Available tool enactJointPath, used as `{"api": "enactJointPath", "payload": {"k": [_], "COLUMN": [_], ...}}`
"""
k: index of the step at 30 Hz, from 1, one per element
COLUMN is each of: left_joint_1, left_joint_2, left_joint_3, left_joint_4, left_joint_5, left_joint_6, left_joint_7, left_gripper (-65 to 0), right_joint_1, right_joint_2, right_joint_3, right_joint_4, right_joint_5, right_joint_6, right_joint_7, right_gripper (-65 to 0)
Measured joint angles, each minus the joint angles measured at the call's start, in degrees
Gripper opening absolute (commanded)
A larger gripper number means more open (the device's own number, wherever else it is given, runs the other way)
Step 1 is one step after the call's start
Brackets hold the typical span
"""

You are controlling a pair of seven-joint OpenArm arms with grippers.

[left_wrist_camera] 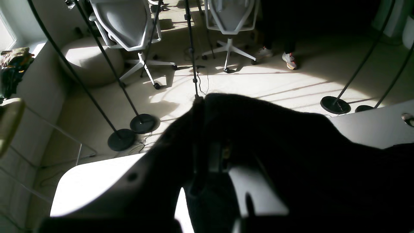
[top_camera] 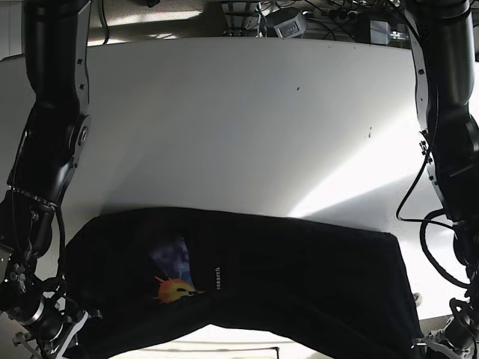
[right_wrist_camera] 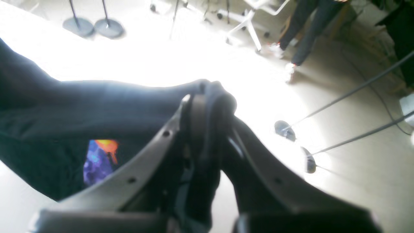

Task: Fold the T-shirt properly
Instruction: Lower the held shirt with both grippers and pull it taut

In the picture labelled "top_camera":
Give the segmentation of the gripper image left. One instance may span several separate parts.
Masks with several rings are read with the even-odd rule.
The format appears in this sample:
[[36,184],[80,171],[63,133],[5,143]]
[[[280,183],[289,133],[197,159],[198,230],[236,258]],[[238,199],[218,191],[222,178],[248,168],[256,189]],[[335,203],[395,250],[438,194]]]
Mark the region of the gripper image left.
[[38,308],[30,319],[20,322],[26,332],[16,333],[13,345],[22,346],[31,358],[64,358],[68,349],[78,345],[78,333],[85,323],[102,317],[99,310],[80,310],[69,316],[56,308]]

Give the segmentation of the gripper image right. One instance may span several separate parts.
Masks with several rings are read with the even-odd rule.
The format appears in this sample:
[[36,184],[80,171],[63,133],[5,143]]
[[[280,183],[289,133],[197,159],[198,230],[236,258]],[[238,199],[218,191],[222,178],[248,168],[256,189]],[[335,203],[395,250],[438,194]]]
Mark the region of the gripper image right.
[[414,339],[411,349],[431,358],[478,358],[478,322],[450,321],[445,328]]

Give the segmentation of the black robot arm image left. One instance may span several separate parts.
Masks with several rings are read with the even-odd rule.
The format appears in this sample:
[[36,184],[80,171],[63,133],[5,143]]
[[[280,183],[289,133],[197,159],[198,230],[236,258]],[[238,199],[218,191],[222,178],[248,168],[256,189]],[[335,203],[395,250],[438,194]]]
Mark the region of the black robot arm image left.
[[61,204],[91,125],[89,1],[26,1],[25,65],[35,102],[1,202],[1,311],[33,358],[62,358],[91,313],[68,298]]

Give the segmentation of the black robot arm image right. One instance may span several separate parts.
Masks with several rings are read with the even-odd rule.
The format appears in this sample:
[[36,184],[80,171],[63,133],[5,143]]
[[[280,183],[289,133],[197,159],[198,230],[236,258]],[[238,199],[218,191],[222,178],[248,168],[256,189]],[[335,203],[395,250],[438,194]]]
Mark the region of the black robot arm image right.
[[445,216],[454,232],[453,248],[467,281],[444,268],[438,273],[465,291],[451,299],[452,316],[442,330],[416,339],[423,358],[478,356],[478,125],[469,100],[475,83],[472,4],[469,1],[403,1],[400,15],[409,29],[416,76],[416,111],[424,162],[441,208],[420,220],[427,227]]

